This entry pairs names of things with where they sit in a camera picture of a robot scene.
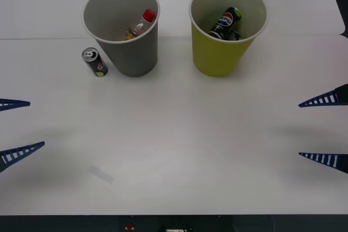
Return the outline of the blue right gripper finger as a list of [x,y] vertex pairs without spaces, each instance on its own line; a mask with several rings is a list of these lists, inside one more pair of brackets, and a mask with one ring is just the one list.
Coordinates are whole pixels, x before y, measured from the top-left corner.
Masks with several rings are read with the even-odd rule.
[[320,153],[299,152],[299,155],[311,161],[315,161],[319,164],[347,173],[347,169],[348,169],[347,154],[320,154]]
[[299,104],[300,108],[314,106],[347,106],[347,84]]

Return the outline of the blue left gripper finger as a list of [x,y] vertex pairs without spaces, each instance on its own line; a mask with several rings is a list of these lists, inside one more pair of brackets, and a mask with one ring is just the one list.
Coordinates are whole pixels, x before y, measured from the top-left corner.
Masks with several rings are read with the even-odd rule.
[[22,101],[22,100],[15,100],[15,99],[0,99],[0,111],[6,111],[16,108],[22,108],[30,106],[30,102],[28,101]]
[[36,152],[38,149],[42,148],[45,142],[39,142],[32,145],[26,145],[22,147],[7,149],[1,151],[1,172],[6,170],[8,167],[14,165],[15,163],[21,161],[32,153]]

